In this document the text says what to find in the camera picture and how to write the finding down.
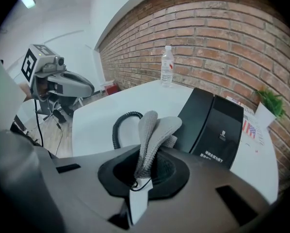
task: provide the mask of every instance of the black cable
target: black cable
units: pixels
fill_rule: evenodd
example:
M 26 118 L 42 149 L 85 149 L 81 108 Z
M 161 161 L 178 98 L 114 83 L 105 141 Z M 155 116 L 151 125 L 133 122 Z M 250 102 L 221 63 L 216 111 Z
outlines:
M 141 119 L 143 115 L 139 112 L 131 111 L 131 112 L 125 113 L 124 115 L 122 115 L 120 118 L 117 119 L 117 121 L 115 122 L 113 126 L 113 134 L 112 134 L 114 149 L 120 148 L 119 139 L 118 139 L 118 129 L 119 129 L 120 124 L 128 117 L 138 117 L 139 119 Z
M 56 154 L 55 154 L 55 156 L 57 156 L 58 149 L 59 149 L 59 146 L 60 146 L 60 144 L 61 144 L 62 137 L 63 137 L 63 131 L 62 131 L 62 129 L 61 129 L 61 128 L 59 128 L 59 129 L 61 130 L 61 138 L 60 138 L 59 144 L 58 144 L 58 146 L 57 146 L 57 151 L 56 151 Z
M 39 131 L 39 134 L 40 134 L 40 139 L 42 140 L 42 147 L 43 147 L 43 146 L 44 146 L 44 140 L 43 140 L 42 132 L 41 132 L 40 127 L 39 127 L 39 121 L 38 121 L 37 103 L 36 103 L 36 100 L 34 100 L 34 104 L 35 104 L 35 115 L 36 115 L 37 127 L 38 127 L 38 131 Z
M 137 181 L 135 182 L 136 185 L 134 185 L 133 187 L 130 188 L 131 191 L 133 192 L 138 192 L 141 191 L 145 186 L 147 186 L 147 184 L 151 181 L 151 178 L 146 182 L 145 185 L 143 185 L 141 188 L 134 190 L 133 187 L 137 187 L 139 184 L 137 183 Z

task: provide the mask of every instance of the red brick wall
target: red brick wall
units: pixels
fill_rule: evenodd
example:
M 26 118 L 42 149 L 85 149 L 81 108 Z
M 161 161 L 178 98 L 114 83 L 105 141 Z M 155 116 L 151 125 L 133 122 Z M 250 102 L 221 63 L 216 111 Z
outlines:
M 172 45 L 174 82 L 229 95 L 256 109 L 256 89 L 283 95 L 271 125 L 280 178 L 290 172 L 290 29 L 267 0 L 146 0 L 100 45 L 106 80 L 121 89 L 160 78 Z

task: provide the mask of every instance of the red object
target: red object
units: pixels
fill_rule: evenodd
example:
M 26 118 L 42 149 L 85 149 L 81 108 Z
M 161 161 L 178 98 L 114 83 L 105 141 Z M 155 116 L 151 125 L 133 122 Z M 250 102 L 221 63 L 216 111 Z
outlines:
M 105 86 L 105 92 L 106 92 L 107 96 L 114 94 L 118 91 L 119 91 L 119 89 L 118 89 L 118 86 L 116 84 Z

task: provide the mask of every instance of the potted plant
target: potted plant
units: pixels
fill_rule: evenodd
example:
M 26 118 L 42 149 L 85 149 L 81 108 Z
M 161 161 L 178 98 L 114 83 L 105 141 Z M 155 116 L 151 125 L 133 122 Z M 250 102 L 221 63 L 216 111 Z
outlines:
M 255 113 L 259 125 L 267 128 L 276 118 L 281 118 L 285 111 L 281 95 L 275 95 L 271 90 L 257 91 L 260 102 Z

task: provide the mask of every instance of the white pot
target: white pot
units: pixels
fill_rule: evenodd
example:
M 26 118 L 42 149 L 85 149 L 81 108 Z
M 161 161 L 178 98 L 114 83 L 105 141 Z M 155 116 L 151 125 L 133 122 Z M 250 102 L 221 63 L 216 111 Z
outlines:
M 263 129 L 267 128 L 276 118 L 261 102 L 259 102 L 255 117 Z

